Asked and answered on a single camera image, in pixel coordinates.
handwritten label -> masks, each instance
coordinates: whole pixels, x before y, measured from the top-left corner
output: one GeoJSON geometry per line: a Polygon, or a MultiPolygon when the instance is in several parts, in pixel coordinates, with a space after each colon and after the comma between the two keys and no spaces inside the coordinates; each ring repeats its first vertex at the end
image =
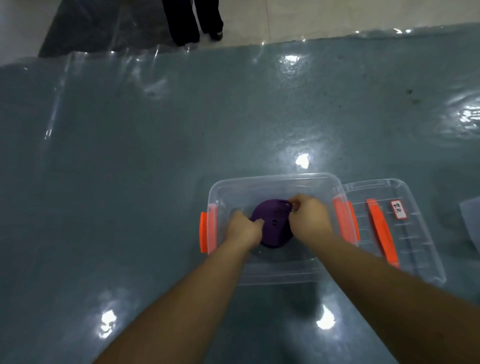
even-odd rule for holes
{"type": "Polygon", "coordinates": [[[393,201],[390,201],[390,203],[392,204],[392,209],[397,219],[404,220],[407,218],[407,213],[403,208],[402,201],[393,200],[393,201]]]}

black pants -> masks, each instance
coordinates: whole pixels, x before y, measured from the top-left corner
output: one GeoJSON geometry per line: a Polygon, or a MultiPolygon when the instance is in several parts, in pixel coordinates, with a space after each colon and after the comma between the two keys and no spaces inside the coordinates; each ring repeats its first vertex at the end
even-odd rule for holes
{"type": "MultiPolygon", "coordinates": [[[[162,2],[173,41],[179,46],[198,42],[200,33],[190,0],[162,0],[162,2]]],[[[223,30],[218,0],[195,0],[195,7],[202,32],[219,33],[223,30]]]]}

person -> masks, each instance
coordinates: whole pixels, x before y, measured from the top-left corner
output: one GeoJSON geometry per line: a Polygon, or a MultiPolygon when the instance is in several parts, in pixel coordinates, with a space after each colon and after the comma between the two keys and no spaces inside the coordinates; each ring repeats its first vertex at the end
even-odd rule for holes
{"type": "MultiPolygon", "coordinates": [[[[480,309],[336,236],[325,205],[290,199],[290,228],[400,363],[480,363],[480,309]]],[[[237,285],[263,221],[235,212],[226,237],[192,273],[141,313],[96,360],[199,363],[237,285]]]]}
{"type": "MultiPolygon", "coordinates": [[[[200,33],[193,14],[191,0],[162,0],[168,28],[178,46],[198,43],[200,33]]],[[[223,21],[218,11],[218,0],[195,0],[198,22],[202,32],[209,34],[213,41],[223,38],[223,21]]]]}

purple object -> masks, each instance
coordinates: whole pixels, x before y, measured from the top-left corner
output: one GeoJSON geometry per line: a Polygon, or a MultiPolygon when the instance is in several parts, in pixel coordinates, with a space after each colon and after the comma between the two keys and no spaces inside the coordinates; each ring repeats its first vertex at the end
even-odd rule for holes
{"type": "Polygon", "coordinates": [[[266,200],[253,210],[250,220],[261,218],[265,222],[262,229],[262,245],[279,248],[293,237],[288,221],[291,210],[292,204],[287,200],[266,200]]]}

hand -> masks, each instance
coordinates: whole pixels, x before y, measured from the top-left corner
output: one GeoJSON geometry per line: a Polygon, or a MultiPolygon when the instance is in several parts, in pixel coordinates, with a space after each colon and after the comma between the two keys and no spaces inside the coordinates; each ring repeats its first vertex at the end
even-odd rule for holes
{"type": "Polygon", "coordinates": [[[306,194],[298,194],[288,200],[293,203],[288,217],[290,229],[298,240],[309,244],[333,234],[327,206],[306,194]]]}
{"type": "Polygon", "coordinates": [[[264,221],[262,219],[252,222],[241,211],[237,210],[228,222],[225,240],[241,245],[246,251],[249,251],[260,244],[263,225],[264,221]]]}

